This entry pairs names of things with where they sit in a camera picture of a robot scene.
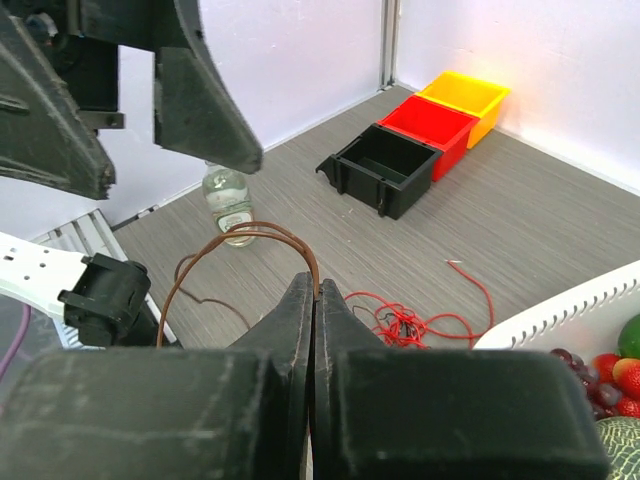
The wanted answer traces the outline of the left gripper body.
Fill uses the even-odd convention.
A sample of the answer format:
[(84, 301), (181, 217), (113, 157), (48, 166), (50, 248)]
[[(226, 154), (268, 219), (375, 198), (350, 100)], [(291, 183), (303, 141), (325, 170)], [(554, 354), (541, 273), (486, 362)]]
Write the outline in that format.
[(157, 52), (176, 24), (172, 1), (11, 1), (93, 130), (122, 129), (119, 48)]

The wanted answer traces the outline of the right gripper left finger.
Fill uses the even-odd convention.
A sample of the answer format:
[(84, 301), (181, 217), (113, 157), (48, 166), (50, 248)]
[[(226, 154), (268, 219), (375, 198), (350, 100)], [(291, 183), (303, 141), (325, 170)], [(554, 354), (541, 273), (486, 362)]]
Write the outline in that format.
[(313, 287), (224, 349), (57, 351), (1, 415), (5, 479), (301, 479)]

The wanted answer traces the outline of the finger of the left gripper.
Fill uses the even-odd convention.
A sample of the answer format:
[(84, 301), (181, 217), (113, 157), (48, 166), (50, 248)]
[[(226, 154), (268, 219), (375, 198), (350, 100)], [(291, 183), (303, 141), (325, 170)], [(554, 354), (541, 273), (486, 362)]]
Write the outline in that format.
[(196, 1), (154, 1), (154, 143), (254, 174), (264, 151), (207, 47)]
[(22, 19), (1, 11), (1, 175), (105, 200), (116, 172)]

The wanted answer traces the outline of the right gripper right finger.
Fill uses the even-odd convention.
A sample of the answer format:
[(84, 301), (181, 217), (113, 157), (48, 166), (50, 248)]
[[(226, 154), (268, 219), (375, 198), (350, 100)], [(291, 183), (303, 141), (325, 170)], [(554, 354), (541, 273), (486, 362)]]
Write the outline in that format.
[(542, 352), (384, 345), (325, 280), (314, 316), (317, 479), (604, 479), (586, 394)]

